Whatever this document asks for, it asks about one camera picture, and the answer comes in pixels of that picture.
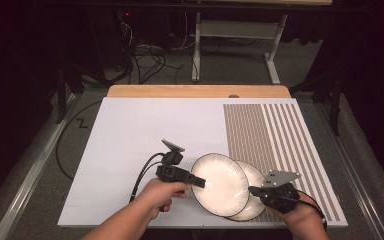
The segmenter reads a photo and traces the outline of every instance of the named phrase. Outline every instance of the white plate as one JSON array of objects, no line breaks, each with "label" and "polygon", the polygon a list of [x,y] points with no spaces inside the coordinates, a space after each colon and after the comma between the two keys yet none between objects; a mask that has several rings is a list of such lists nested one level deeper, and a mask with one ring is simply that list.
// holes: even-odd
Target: white plate
[{"label": "white plate", "polygon": [[205,188],[192,185],[198,202],[210,213],[230,217],[241,212],[249,199],[248,179],[232,159],[217,153],[200,157],[191,173],[205,179]]},{"label": "white plate", "polygon": [[[264,182],[264,176],[257,168],[255,168],[249,163],[242,161],[236,161],[236,163],[245,172],[248,178],[249,186],[261,187]],[[259,197],[254,197],[252,196],[252,194],[250,194],[249,201],[245,208],[239,214],[228,218],[240,222],[248,221],[259,216],[265,208],[266,206],[264,206]]]}]

